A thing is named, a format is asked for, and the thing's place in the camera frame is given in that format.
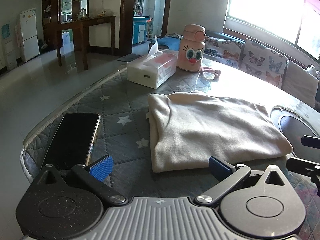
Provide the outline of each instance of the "refrigerator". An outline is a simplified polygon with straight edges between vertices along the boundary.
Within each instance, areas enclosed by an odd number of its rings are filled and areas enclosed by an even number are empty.
[[[18,27],[21,59],[27,62],[40,54],[36,28],[36,8],[20,13]]]

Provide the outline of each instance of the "pink water bottle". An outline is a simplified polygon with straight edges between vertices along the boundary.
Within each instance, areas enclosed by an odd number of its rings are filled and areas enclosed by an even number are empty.
[[[178,54],[178,68],[199,71],[204,53],[204,38],[204,27],[196,24],[188,24],[184,27]]]

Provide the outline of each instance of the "cartoon eye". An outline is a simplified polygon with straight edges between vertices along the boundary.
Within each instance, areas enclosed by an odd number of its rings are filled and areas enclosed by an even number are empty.
[[[202,51],[200,49],[196,50],[195,58],[197,61],[201,59],[201,56],[202,56]]]
[[[191,59],[191,58],[193,58],[194,56],[195,56],[195,50],[194,50],[194,49],[191,49],[191,48],[187,49],[187,51],[186,51],[186,57],[187,57],[187,59]]]

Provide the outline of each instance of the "tissue package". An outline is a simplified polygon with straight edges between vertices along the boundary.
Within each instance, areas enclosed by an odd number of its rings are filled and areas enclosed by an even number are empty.
[[[159,51],[156,39],[147,55],[127,63],[128,80],[157,89],[176,72],[177,54],[177,51]]]

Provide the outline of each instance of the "cartoon face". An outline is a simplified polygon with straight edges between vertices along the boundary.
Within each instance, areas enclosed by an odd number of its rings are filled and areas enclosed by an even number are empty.
[[[197,61],[201,60],[202,54],[204,53],[204,48],[194,50],[193,48],[189,48],[186,44],[183,49],[186,52],[187,60],[193,65]]]

